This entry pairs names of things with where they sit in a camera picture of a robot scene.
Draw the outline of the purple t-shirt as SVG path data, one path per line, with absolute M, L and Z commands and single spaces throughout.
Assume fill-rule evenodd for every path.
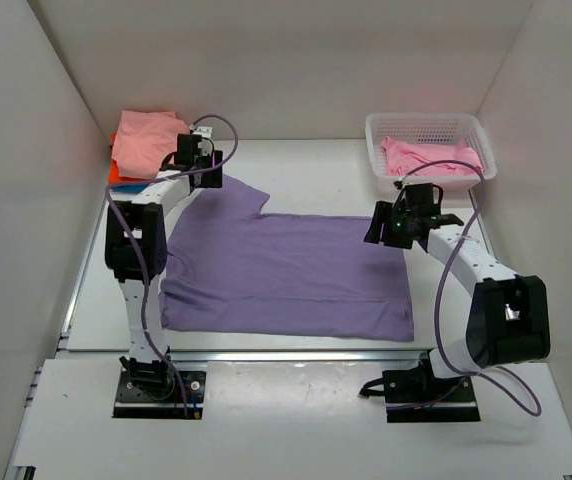
M 370 219 L 265 213 L 269 198 L 228 177 L 184 208 L 167 242 L 164 327 L 413 341 L 404 255 L 364 242 Z

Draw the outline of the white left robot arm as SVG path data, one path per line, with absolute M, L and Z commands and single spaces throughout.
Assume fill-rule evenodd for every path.
M 191 127 L 177 136 L 154 180 L 128 179 L 111 168 L 104 258 L 122 292 L 130 333 L 129 355 L 120 359 L 131 384 L 156 402 L 185 388 L 171 365 L 160 314 L 158 288 L 166 268 L 166 215 L 196 189 L 220 188 L 223 152 L 211 127 Z

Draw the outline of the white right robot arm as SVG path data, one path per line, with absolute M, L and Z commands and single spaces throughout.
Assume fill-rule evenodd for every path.
M 433 320 L 436 348 L 416 367 L 384 373 L 390 391 L 416 391 L 437 400 L 458 382 L 486 369 L 548 357 L 551 350 L 547 290 L 536 275 L 501 264 L 468 231 L 469 223 L 441 210 L 443 190 L 432 183 L 404 185 L 395 201 L 375 205 L 365 242 L 409 249 L 419 245 L 444 266 L 438 287 L 454 277 L 470 295 L 464 336 L 443 341 Z

